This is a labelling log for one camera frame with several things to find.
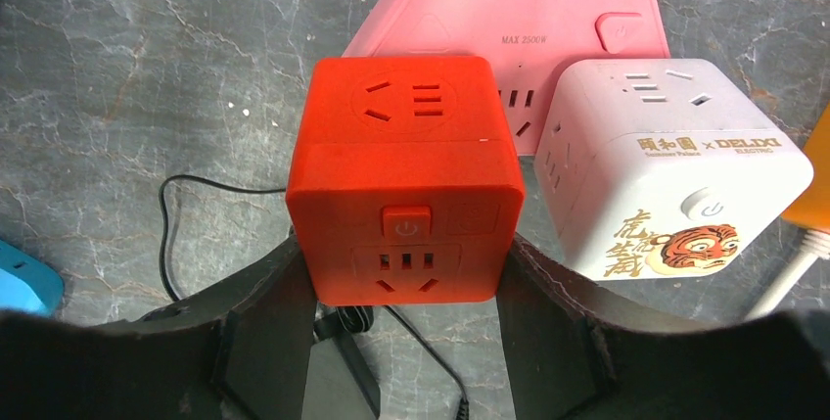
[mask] orange object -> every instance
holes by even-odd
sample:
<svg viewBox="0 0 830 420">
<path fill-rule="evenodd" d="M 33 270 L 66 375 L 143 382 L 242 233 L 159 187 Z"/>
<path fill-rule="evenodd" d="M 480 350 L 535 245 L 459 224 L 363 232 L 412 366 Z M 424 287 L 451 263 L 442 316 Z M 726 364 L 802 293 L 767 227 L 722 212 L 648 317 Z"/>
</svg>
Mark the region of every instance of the orange object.
<svg viewBox="0 0 830 420">
<path fill-rule="evenodd" d="M 812 183 L 782 217 L 806 229 L 830 233 L 830 105 L 815 125 L 805 145 L 812 162 Z"/>
<path fill-rule="evenodd" d="M 317 64 L 286 204 L 321 302 L 492 298 L 524 197 L 485 59 Z"/>
</svg>

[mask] cartoon tiger illustration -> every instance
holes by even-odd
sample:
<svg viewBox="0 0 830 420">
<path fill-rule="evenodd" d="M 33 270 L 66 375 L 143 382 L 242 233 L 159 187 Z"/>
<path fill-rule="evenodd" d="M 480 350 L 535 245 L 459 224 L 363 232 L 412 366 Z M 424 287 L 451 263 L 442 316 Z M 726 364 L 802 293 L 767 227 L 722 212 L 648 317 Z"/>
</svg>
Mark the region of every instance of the cartoon tiger illustration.
<svg viewBox="0 0 830 420">
<path fill-rule="evenodd" d="M 738 232 L 728 224 L 684 229 L 654 239 L 646 263 L 663 275 L 714 273 L 738 254 Z"/>
</svg>

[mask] blue object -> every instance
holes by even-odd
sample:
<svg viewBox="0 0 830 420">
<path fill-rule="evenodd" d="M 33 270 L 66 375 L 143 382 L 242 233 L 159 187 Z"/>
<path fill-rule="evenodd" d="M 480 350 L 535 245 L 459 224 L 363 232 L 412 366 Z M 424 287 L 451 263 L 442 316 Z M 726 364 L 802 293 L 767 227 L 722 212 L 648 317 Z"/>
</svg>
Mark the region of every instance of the blue object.
<svg viewBox="0 0 830 420">
<path fill-rule="evenodd" d="M 64 295 L 52 268 L 0 241 L 0 309 L 51 316 Z"/>
</svg>

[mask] black cable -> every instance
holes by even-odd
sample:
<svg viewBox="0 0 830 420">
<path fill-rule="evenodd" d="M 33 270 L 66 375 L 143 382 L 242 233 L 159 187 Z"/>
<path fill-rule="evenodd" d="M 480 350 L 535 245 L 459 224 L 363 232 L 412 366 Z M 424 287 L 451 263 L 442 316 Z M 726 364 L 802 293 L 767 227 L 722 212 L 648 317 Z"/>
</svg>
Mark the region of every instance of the black cable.
<svg viewBox="0 0 830 420">
<path fill-rule="evenodd" d="M 427 353 L 429 353 L 430 356 L 436 361 L 436 363 L 438 363 L 438 365 L 441 368 L 443 368 L 444 371 L 446 371 L 446 374 L 448 374 L 449 377 L 452 378 L 453 381 L 455 381 L 455 384 L 458 385 L 458 389 L 461 391 L 461 400 L 458 402 L 458 409 L 455 412 L 455 419 L 456 420 L 467 420 L 467 419 L 469 419 L 470 418 L 470 401 L 467 398 L 467 389 L 464 387 L 464 383 L 461 381 L 461 377 L 458 376 L 458 374 L 452 369 L 452 367 L 449 365 L 449 363 L 444 361 L 444 359 L 441 357 L 440 354 L 438 354 L 436 349 L 434 349 L 432 346 L 430 346 L 429 342 L 424 340 L 424 338 L 421 336 L 421 334 L 419 334 L 418 331 L 415 330 L 415 327 L 413 327 L 412 324 L 407 322 L 406 319 L 404 319 L 403 316 L 400 315 L 400 313 L 394 307 L 392 307 L 390 305 L 385 305 L 384 309 L 386 309 L 389 312 L 389 314 L 391 314 L 392 317 L 394 317 L 395 320 L 397 320 L 397 322 L 400 325 L 402 325 L 403 328 L 406 329 L 407 332 L 409 332 L 409 335 L 411 335 L 412 338 L 415 339 L 416 342 L 421 344 L 421 347 L 423 347 L 424 350 Z"/>
<path fill-rule="evenodd" d="M 176 293 L 175 288 L 173 288 L 172 282 L 170 281 L 170 275 L 167 271 L 167 263 L 164 254 L 167 250 L 167 234 L 169 233 L 170 228 L 170 218 L 167 213 L 167 201 L 164 198 L 164 192 L 171 182 L 176 180 L 182 181 L 190 181 L 201 183 L 203 185 L 207 185 L 213 188 L 218 188 L 219 190 L 224 190 L 226 192 L 233 192 L 233 193 L 242 193 L 246 195 L 271 195 L 277 193 L 285 193 L 286 189 L 283 188 L 273 188 L 273 189 L 266 189 L 266 190 L 254 190 L 248 188 L 239 188 L 233 187 L 230 185 L 225 185 L 223 183 L 214 182 L 213 180 L 208 180 L 206 178 L 198 177 L 196 175 L 188 175 L 188 174 L 178 174 L 172 175 L 167 177 L 167 179 L 161 183 L 159 187 L 159 205 L 161 206 L 161 248 L 159 250 L 159 275 L 161 276 L 161 283 L 164 285 L 164 290 L 167 291 L 167 295 L 174 302 L 181 301 L 181 297 Z M 394 307 L 385 305 L 384 308 L 389 312 L 389 314 L 394 317 L 397 322 L 409 332 L 409 335 L 415 339 L 418 344 L 438 363 L 438 365 L 446 371 L 446 374 L 455 381 L 455 384 L 458 385 L 458 389 L 461 391 L 461 400 L 458 402 L 458 409 L 455 412 L 455 420 L 468 420 L 470 418 L 470 402 L 467 398 L 467 389 L 464 387 L 464 383 L 461 381 L 461 377 L 452 369 L 452 367 L 444 361 L 438 352 L 433 349 L 430 344 L 424 340 L 421 334 L 415 330 Z M 338 307 L 336 309 L 338 318 L 340 319 L 341 324 L 352 334 L 366 332 L 372 328 L 375 322 L 375 315 L 374 310 L 371 306 L 344 306 Z"/>
<path fill-rule="evenodd" d="M 219 190 L 224 190 L 226 192 L 242 193 L 246 195 L 272 195 L 276 193 L 285 193 L 286 191 L 285 187 L 272 188 L 267 190 L 252 190 L 248 188 L 232 187 L 230 185 L 214 182 L 213 180 L 197 177 L 196 175 L 188 175 L 186 173 L 167 177 L 167 179 L 161 183 L 161 187 L 159 187 L 159 205 L 161 206 L 162 225 L 161 249 L 159 250 L 159 275 L 161 277 L 161 283 L 164 285 L 164 290 L 167 291 L 167 295 L 170 296 L 170 298 L 174 302 L 181 301 L 181 297 L 178 295 L 178 293 L 176 293 L 176 290 L 175 288 L 173 288 L 172 282 L 170 281 L 169 271 L 167 271 L 167 262 L 166 258 L 164 257 L 164 255 L 167 252 L 167 234 L 170 232 L 170 218 L 167 215 L 167 201 L 164 199 L 164 191 L 167 188 L 167 185 L 176 180 L 201 183 L 203 185 L 218 188 Z"/>
<path fill-rule="evenodd" d="M 371 305 L 347 305 L 336 311 L 340 323 L 352 334 L 368 332 L 375 324 L 375 311 Z"/>
</svg>

